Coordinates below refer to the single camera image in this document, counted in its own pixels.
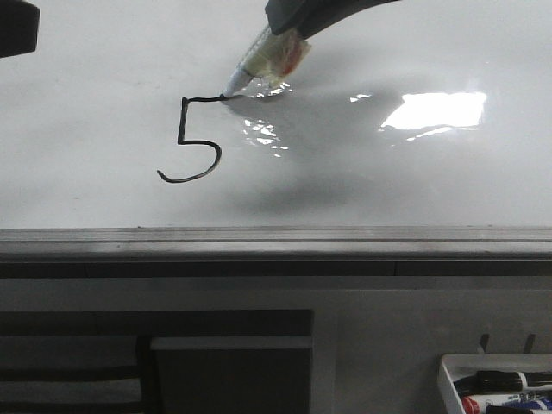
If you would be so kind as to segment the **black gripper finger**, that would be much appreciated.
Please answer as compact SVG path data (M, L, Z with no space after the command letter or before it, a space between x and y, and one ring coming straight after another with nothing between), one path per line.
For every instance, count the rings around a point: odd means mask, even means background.
M393 0L269 0L265 6L274 35L295 28L304 39L365 9Z
M40 10L27 1L1 0L1 58L33 53L37 47Z

